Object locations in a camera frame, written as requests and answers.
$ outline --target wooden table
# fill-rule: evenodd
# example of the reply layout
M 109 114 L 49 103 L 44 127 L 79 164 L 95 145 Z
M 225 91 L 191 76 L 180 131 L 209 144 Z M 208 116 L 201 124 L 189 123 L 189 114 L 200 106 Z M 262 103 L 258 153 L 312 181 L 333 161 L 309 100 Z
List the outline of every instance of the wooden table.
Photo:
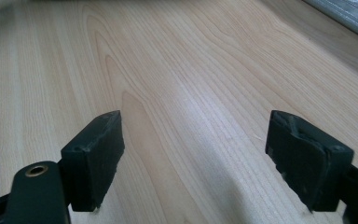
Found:
M 0 195 L 118 109 L 117 175 L 73 223 L 341 223 L 264 146 L 279 109 L 358 165 L 358 35 L 299 0 L 0 0 Z

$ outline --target wood grain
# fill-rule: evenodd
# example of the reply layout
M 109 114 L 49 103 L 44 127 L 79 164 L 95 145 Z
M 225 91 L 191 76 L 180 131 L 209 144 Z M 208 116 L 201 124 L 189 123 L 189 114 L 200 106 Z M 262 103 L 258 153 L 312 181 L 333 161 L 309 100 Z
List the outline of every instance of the wood grain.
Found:
M 269 113 L 356 151 L 358 36 L 298 0 L 0 1 L 0 194 L 94 117 L 126 150 L 73 223 L 341 223 L 308 212 L 264 152 Z

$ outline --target screw hole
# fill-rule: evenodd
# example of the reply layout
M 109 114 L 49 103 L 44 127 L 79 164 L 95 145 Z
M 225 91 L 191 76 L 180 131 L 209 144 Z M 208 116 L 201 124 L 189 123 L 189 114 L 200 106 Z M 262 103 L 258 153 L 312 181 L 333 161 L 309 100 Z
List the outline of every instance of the screw hole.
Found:
M 28 177 L 35 177 L 35 176 L 42 175 L 47 170 L 48 170 L 48 167 L 46 165 L 36 165 L 34 167 L 29 168 L 27 170 L 27 172 L 25 173 L 25 175 Z

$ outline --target light wood surface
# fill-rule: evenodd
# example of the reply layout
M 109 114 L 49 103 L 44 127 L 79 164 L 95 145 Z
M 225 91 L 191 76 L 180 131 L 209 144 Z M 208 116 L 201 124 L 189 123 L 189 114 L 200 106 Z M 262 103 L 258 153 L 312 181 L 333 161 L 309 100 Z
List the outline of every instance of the light wood surface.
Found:
M 0 195 L 118 109 L 117 175 L 73 223 L 342 223 L 264 152 L 279 109 L 358 165 L 358 36 L 302 1 L 0 1 Z

